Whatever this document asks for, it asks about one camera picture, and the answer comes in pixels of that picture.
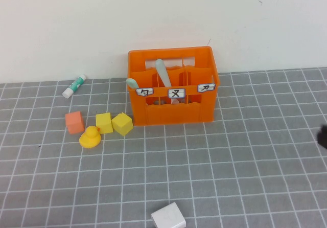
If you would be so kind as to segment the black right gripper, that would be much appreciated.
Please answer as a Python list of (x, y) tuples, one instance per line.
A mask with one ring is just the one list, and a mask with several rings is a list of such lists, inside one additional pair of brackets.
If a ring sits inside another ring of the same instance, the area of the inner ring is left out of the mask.
[(317, 143), (327, 149), (327, 125), (322, 125), (317, 132)]

